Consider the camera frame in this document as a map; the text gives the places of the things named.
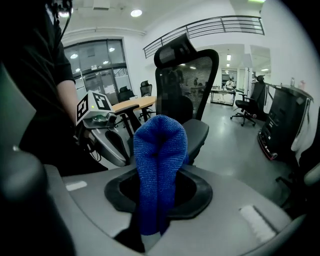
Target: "bottle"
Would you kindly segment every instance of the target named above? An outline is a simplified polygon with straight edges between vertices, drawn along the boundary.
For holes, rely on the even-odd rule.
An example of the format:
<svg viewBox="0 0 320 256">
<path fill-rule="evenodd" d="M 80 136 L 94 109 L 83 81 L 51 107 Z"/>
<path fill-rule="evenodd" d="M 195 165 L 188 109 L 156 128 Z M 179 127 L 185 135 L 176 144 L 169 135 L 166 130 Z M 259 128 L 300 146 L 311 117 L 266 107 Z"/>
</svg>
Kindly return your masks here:
<svg viewBox="0 0 320 256">
<path fill-rule="evenodd" d="M 291 87 L 294 87 L 294 86 L 295 86 L 295 78 L 294 78 L 294 77 L 291 77 L 290 86 L 291 86 Z"/>
</svg>

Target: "robotic hand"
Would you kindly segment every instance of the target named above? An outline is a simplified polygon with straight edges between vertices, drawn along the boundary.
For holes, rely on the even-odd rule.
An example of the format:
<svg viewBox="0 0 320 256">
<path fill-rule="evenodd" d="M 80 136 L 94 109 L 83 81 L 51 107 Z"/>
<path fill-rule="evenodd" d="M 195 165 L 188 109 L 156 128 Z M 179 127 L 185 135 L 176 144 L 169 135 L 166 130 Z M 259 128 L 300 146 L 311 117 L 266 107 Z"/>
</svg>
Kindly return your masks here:
<svg viewBox="0 0 320 256">
<path fill-rule="evenodd" d="M 76 137 L 89 153 L 96 151 L 112 164 L 123 167 L 130 163 L 131 153 L 126 139 L 115 129 L 116 119 L 108 98 L 88 91 L 76 108 Z"/>
</svg>

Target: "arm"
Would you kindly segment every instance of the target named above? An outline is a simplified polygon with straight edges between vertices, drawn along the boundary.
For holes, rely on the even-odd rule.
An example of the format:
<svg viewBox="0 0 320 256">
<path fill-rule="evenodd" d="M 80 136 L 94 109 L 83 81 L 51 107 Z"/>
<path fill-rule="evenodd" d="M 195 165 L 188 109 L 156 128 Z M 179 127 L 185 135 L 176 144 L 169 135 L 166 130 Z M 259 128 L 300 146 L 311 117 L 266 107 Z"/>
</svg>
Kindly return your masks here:
<svg viewBox="0 0 320 256">
<path fill-rule="evenodd" d="M 74 125 L 76 125 L 76 109 L 79 102 L 75 82 L 65 80 L 57 85 L 58 95 L 62 106 Z"/>
<path fill-rule="evenodd" d="M 60 27 L 56 28 L 56 37 L 61 36 Z M 76 109 L 78 104 L 77 90 L 75 86 L 74 76 L 72 74 L 71 65 L 65 56 L 64 46 L 59 42 L 53 54 L 55 69 L 55 84 L 59 99 L 65 112 L 68 114 L 74 125 L 76 125 Z"/>
</svg>

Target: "desk leg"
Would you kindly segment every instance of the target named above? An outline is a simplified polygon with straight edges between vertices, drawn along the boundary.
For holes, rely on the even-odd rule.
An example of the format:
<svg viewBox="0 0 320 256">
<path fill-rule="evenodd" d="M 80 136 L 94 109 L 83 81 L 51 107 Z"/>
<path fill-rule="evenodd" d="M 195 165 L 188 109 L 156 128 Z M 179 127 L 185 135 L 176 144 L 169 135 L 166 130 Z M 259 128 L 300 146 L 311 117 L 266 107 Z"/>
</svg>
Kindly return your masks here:
<svg viewBox="0 0 320 256">
<path fill-rule="evenodd" d="M 124 123 L 124 125 L 125 125 L 125 128 L 126 128 L 128 134 L 129 134 L 130 138 L 133 138 L 134 135 L 133 135 L 132 130 L 131 130 L 131 128 L 130 128 L 130 125 L 129 125 L 129 123 L 128 123 L 126 114 L 121 114 L 121 117 L 122 117 L 123 123 Z"/>
<path fill-rule="evenodd" d="M 141 110 L 142 110 L 142 115 L 143 115 L 144 122 L 148 121 L 147 108 L 144 107 Z"/>
</svg>

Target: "person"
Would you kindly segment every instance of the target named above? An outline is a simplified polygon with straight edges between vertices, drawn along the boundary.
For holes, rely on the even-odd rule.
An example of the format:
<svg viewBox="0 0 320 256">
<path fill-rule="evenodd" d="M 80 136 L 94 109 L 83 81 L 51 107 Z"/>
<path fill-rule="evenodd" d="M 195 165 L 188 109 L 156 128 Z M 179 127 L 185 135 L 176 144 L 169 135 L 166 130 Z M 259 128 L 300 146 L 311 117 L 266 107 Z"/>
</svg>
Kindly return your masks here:
<svg viewBox="0 0 320 256">
<path fill-rule="evenodd" d="M 14 7 L 15 20 L 6 22 L 1 45 L 1 61 L 36 109 L 19 147 L 56 166 L 62 176 L 105 171 L 74 139 L 78 97 L 52 1 L 32 4 L 26 17 L 29 5 L 19 1 Z"/>
<path fill-rule="evenodd" d="M 232 77 L 230 77 L 230 79 L 228 81 L 226 81 L 225 86 L 232 88 L 235 86 L 235 82 L 234 79 Z"/>
</svg>

